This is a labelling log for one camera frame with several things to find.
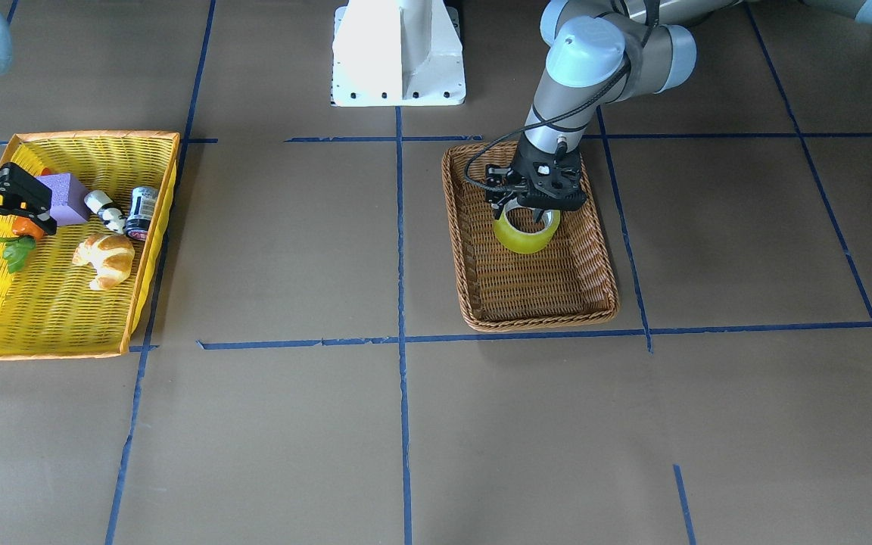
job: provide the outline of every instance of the roll of tape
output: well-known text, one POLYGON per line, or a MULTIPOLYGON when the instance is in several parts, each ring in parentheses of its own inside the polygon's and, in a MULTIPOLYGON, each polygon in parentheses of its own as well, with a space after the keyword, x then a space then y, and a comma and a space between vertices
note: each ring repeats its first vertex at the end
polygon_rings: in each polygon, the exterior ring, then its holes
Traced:
POLYGON ((553 238, 557 227, 560 227, 560 210, 548 210, 543 213, 543 229, 537 232, 523 232, 513 227, 506 218, 506 213, 515 208, 523 208, 515 200, 506 201, 500 219, 494 221, 494 234, 504 248, 513 253, 537 253, 547 246, 553 238))

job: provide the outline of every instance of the orange object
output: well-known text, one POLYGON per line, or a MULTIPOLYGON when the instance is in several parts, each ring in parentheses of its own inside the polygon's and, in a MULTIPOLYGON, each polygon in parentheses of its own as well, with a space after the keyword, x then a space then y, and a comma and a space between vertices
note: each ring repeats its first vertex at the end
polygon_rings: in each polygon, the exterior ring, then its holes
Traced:
POLYGON ((30 235, 30 237, 34 238, 36 241, 41 241, 42 237, 45 237, 45 231, 42 231, 42 227, 33 223, 29 218, 17 217, 13 222, 13 235, 16 235, 17 237, 30 235))

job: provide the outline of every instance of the gray floor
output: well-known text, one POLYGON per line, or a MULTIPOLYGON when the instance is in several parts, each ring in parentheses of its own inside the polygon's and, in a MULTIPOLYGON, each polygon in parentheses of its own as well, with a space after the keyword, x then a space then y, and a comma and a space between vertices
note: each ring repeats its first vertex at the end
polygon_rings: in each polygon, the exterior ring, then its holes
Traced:
POLYGON ((189 139, 138 351, 0 363, 0 543, 872 544, 872 28, 693 28, 584 143, 619 317, 478 337, 440 137, 523 121, 543 2, 465 2, 466 104, 402 111, 329 107, 337 4, 0 0, 0 142, 189 139))

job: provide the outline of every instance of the toy vegetable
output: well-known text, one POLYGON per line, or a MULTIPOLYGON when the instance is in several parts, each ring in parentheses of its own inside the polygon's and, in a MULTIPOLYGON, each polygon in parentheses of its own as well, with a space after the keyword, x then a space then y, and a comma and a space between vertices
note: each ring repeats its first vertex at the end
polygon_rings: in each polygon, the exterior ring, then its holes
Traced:
POLYGON ((0 237, 0 242, 6 244, 6 248, 2 251, 2 258, 9 266, 9 273, 17 273, 25 266, 29 254, 36 249, 36 241, 41 241, 42 237, 45 237, 45 231, 25 217, 15 218, 11 231, 17 237, 0 237))

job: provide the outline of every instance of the purple block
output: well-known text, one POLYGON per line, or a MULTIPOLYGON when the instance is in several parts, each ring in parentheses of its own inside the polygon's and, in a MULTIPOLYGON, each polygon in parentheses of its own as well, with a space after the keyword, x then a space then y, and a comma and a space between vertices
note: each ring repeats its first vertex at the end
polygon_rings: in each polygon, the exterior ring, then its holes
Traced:
POLYGON ((56 220, 56 225, 62 227, 89 221, 90 211, 83 203, 89 190, 72 173, 37 176, 36 179, 52 190, 49 215, 56 220))

